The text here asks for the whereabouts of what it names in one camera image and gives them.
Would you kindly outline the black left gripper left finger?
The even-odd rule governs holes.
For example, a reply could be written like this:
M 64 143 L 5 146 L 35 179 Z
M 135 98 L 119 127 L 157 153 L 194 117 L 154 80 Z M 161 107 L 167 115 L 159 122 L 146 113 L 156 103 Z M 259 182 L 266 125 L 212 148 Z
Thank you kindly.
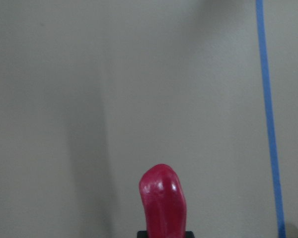
M 147 231 L 138 231 L 137 238 L 148 238 Z

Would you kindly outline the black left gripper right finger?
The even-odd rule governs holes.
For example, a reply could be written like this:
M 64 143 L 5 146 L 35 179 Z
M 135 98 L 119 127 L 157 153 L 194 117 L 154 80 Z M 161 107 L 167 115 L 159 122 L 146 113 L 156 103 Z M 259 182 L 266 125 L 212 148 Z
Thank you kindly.
M 186 231 L 185 238 L 195 238 L 194 233 L 192 231 Z

